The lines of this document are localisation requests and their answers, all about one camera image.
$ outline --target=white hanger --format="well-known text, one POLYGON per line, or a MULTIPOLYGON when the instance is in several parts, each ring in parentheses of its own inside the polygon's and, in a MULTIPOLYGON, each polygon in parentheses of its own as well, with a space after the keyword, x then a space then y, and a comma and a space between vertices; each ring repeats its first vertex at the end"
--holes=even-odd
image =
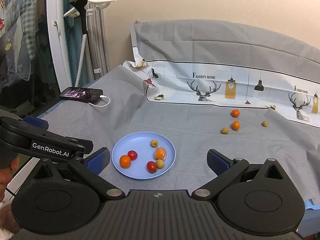
MULTIPOLYGON (((97 11, 97 10, 103 10, 104 8, 107 8, 110 3, 114 2, 116 0, 88 0, 88 4, 86 5, 86 7, 88 7, 89 4, 94 4, 95 7, 94 8, 90 8, 87 9, 87 16, 92 15, 93 11, 97 11)), ((63 17, 77 17, 79 16, 79 12, 76 10, 76 8, 72 7, 69 11, 67 11, 63 17)))

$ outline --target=teal curtain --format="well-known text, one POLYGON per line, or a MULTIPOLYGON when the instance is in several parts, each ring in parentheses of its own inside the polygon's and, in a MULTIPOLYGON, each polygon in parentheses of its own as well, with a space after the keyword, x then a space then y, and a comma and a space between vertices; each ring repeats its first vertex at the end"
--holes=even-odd
MULTIPOLYGON (((65 13, 72 8, 72 6, 69 4, 68 1, 69 0, 63 0, 63 8, 65 13)), ((72 84, 75 85, 77 72, 78 72, 79 58, 80 58, 81 42, 82 42, 82 30, 81 30, 80 17, 75 17, 75 18, 65 17, 64 25, 65 25, 65 32, 66 32, 72 84)), ((88 76, 87 76, 87 68, 86 68, 85 60, 83 60, 80 86, 83 87, 86 84, 88 84, 88 76)))

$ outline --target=plate rim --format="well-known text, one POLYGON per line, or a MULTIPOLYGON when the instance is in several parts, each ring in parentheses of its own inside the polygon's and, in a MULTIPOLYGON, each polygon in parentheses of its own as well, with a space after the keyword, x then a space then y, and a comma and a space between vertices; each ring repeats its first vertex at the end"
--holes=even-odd
POLYGON ((164 136, 164 135, 162 135, 162 134, 160 134, 160 133, 149 132, 149 131, 134 132, 134 133, 131 133, 131 134, 128 134, 128 135, 122 137, 122 138, 121 138, 120 140, 118 140, 117 143, 114 145, 114 147, 113 147, 113 149, 112 149, 112 152, 111 152, 111 160, 112 160, 113 166, 114 166, 121 174, 123 174, 124 176, 126 176, 126 177, 128 177, 128 178, 131 178, 131 179, 138 179, 138 180, 154 179, 154 178, 157 178, 157 177, 165 174, 169 169, 171 169, 172 165, 174 164, 174 162, 175 162, 175 160, 176 160, 176 156, 177 156, 177 154, 176 154, 176 148, 174 147, 173 143, 172 143, 166 136, 164 136), (119 170, 119 169, 117 168, 117 166, 115 165, 114 160, 113 160, 113 151, 114 151, 114 149, 116 148, 116 145, 117 145, 122 139, 124 139, 124 138, 126 138, 126 137, 128 137, 128 136, 130 136, 130 135, 132 135, 132 134, 136 134, 136 133, 153 133, 153 134, 157 134, 157 135, 160 135, 160 136, 166 138, 166 139, 171 143, 171 145, 172 145, 172 147, 173 147, 173 150, 174 150, 174 158, 173 158, 173 162, 171 163, 171 165, 169 166, 169 168, 168 168, 166 171, 164 171, 163 173, 158 174, 158 175, 156 175, 156 176, 154 176, 154 177, 152 177, 152 178, 142 179, 142 178, 130 177, 130 176, 124 174, 121 170, 119 170))

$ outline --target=curtain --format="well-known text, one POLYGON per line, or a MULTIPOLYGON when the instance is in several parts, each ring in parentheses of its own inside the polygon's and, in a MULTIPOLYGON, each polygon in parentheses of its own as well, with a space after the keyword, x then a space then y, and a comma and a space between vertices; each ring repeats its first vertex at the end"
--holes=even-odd
POLYGON ((85 51, 87 63, 91 63, 92 69, 101 68, 100 74, 94 74, 94 78, 99 78, 107 74, 108 58, 106 54, 106 41, 103 33, 103 11, 94 11, 91 16, 87 17, 88 22, 88 47, 85 51))
MULTIPOLYGON (((67 12, 70 10, 72 6, 69 4, 69 0, 63 0, 63 10, 67 12)), ((70 63, 70 72, 72 84, 75 85, 76 77, 78 72, 80 51, 81 51, 81 42, 82 42, 82 29, 81 29, 81 20, 80 17, 65 17, 64 18, 65 32, 66 32, 66 40, 68 47, 68 56, 70 63)), ((80 86, 83 87, 89 82, 93 81, 93 71, 89 66, 89 72, 91 71, 91 75, 87 73, 86 60, 83 62, 81 78, 80 78, 80 86)))

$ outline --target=antlers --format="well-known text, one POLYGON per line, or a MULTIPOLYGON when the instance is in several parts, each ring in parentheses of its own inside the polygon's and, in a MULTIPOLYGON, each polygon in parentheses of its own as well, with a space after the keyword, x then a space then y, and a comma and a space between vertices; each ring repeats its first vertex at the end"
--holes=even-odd
POLYGON ((193 90, 194 92, 197 92, 197 94, 198 94, 198 96, 199 96, 199 95, 201 95, 201 93, 200 93, 200 90, 198 89, 198 86, 197 86, 196 88, 194 88, 194 87, 192 86, 192 84, 193 84, 194 81, 195 81, 195 80, 193 80, 190 84, 189 84, 188 81, 187 81, 187 84, 188 84, 188 86, 191 88, 191 90, 193 90))
POLYGON ((211 87, 209 87, 209 91, 206 92, 206 94, 204 95, 205 97, 209 97, 210 94, 214 93, 214 92, 217 92, 219 90, 219 88, 221 87, 221 84, 220 86, 217 88, 217 84, 212 80, 212 82, 214 83, 214 90, 211 90, 211 87))
POLYGON ((290 102, 291 102, 291 103, 294 105, 294 107, 296 107, 298 110, 301 110, 304 106, 310 105, 310 103, 311 103, 311 98, 310 98, 310 100, 309 100, 309 98, 308 98, 308 96, 307 96, 307 102, 306 102, 305 100, 303 100, 303 104, 297 107, 297 103, 296 103, 296 99, 297 99, 297 98, 295 98, 294 100, 292 100, 292 96, 293 96, 294 94, 295 94, 295 93, 293 93, 293 94, 290 96, 290 93, 288 93, 288 97, 289 97, 290 102))

